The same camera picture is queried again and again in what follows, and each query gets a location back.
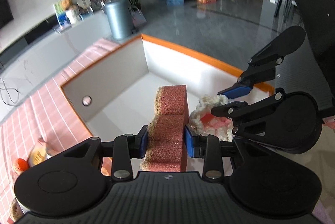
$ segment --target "pink sponge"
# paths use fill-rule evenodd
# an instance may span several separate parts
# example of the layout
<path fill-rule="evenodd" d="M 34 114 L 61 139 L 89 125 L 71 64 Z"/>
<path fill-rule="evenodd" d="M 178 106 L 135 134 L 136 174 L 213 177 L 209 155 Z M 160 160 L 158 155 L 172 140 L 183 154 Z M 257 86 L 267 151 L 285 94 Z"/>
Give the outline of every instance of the pink sponge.
<path fill-rule="evenodd" d="M 187 124 L 189 112 L 186 85 L 160 87 L 155 98 L 155 115 L 184 115 Z"/>
<path fill-rule="evenodd" d="M 142 170 L 186 171 L 183 135 L 187 122 L 186 85 L 160 87 L 155 99 L 155 117 L 148 127 L 149 142 Z"/>

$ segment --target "polished floor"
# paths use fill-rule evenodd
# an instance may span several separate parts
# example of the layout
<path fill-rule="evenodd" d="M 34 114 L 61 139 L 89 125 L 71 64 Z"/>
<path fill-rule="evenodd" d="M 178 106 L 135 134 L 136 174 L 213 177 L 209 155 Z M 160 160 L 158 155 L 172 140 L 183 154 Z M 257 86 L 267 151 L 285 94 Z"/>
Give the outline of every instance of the polished floor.
<path fill-rule="evenodd" d="M 140 32 L 202 52 L 242 70 L 257 51 L 291 25 L 299 15 L 283 22 L 283 9 L 274 19 L 269 0 L 218 0 L 212 4 L 164 3 L 143 9 L 148 24 Z"/>

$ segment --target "orange ball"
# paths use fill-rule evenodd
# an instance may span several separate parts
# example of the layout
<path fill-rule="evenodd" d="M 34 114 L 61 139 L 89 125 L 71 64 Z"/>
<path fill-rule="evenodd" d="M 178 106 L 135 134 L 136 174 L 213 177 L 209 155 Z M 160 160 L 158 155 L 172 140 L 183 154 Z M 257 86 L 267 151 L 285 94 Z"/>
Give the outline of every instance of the orange ball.
<path fill-rule="evenodd" d="M 13 168 L 17 174 L 21 174 L 29 168 L 29 165 L 26 160 L 18 158 L 15 160 Z"/>

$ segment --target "pink checkered tablecloth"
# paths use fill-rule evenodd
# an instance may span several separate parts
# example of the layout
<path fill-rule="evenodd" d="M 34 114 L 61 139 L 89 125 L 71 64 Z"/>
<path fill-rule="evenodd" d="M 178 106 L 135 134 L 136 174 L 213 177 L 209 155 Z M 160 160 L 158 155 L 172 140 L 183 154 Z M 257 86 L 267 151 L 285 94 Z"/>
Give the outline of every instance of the pink checkered tablecloth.
<path fill-rule="evenodd" d="M 17 178 L 13 170 L 15 159 L 27 159 L 39 136 L 59 152 L 91 137 L 60 87 L 118 47 L 119 44 L 108 40 L 98 40 L 26 99 L 0 126 L 1 224 L 7 223 L 9 206 L 14 198 L 13 185 Z M 103 166 L 109 170 L 110 160 L 104 160 Z"/>

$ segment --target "black cable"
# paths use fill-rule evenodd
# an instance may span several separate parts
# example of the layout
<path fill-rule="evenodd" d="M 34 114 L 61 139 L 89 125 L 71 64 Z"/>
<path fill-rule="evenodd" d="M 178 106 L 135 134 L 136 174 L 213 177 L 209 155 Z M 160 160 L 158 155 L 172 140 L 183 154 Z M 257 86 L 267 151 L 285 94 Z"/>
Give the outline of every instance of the black cable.
<path fill-rule="evenodd" d="M 0 88 L 0 96 L 1 96 L 1 99 L 2 99 L 2 101 L 6 104 L 6 105 L 8 105 L 8 106 L 11 106 L 11 107 L 17 107 L 17 102 L 19 101 L 19 91 L 17 90 L 17 89 L 15 89 L 15 88 L 7 88 L 6 87 L 6 84 L 5 84 L 5 82 L 4 82 L 4 80 L 0 77 L 0 79 L 2 80 L 2 82 L 3 82 L 3 85 L 4 85 L 4 87 L 5 88 Z M 6 103 L 5 101 L 4 101 L 4 99 L 3 99 L 3 97 L 2 97 L 2 92 L 1 91 L 3 91 L 3 90 L 5 90 L 7 93 L 8 93 L 8 96 L 9 96 L 9 99 L 11 100 L 11 102 L 14 104 L 14 105 L 12 105 L 12 104 L 8 104 L 8 103 Z M 15 91 L 17 91 L 17 100 L 14 102 L 13 100 L 12 100 L 12 97 L 10 96 L 10 93 L 8 92 L 8 90 L 15 90 Z"/>

